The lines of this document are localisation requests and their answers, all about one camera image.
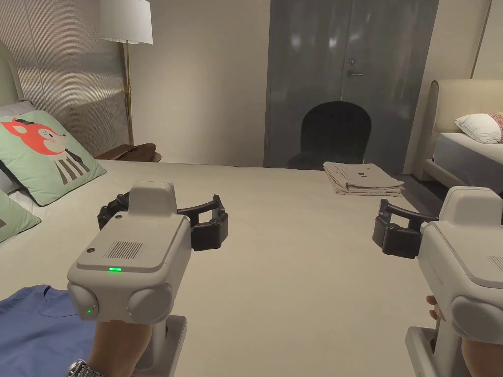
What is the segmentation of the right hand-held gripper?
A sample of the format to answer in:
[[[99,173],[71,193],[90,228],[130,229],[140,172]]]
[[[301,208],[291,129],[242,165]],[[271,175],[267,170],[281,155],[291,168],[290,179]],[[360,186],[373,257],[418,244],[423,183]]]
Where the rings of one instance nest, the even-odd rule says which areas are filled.
[[[393,215],[407,219],[408,226],[393,223]],[[489,188],[450,188],[439,218],[381,199],[374,243],[386,255],[418,257],[444,316],[436,328],[408,329],[405,344],[416,376],[468,377],[462,339],[502,344],[501,217],[502,198]]]

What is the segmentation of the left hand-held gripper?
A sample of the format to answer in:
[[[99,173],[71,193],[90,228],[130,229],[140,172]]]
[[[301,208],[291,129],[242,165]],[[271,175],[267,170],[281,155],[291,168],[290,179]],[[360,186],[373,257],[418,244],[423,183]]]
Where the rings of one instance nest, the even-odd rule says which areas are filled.
[[[199,215],[211,212],[208,222]],[[84,321],[151,324],[138,372],[173,372],[187,320],[172,315],[192,249],[221,248],[228,236],[221,198],[177,209],[174,185],[139,181],[98,214],[99,233],[70,267],[68,292]]]

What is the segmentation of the person's left hand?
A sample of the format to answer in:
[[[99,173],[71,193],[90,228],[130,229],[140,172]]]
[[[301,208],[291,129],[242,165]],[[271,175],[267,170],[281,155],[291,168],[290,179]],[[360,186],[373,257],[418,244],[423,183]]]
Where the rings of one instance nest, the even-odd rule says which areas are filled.
[[[152,336],[153,325],[99,322],[87,367],[107,377],[132,376]]]

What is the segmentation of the person's right hand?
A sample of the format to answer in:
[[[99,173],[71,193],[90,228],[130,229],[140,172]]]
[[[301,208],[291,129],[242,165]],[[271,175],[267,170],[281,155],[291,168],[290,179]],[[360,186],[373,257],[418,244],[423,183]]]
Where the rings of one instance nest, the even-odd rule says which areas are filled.
[[[460,338],[461,355],[473,377],[503,375],[502,309],[468,296],[458,296],[444,305],[427,296],[429,314],[442,320]]]

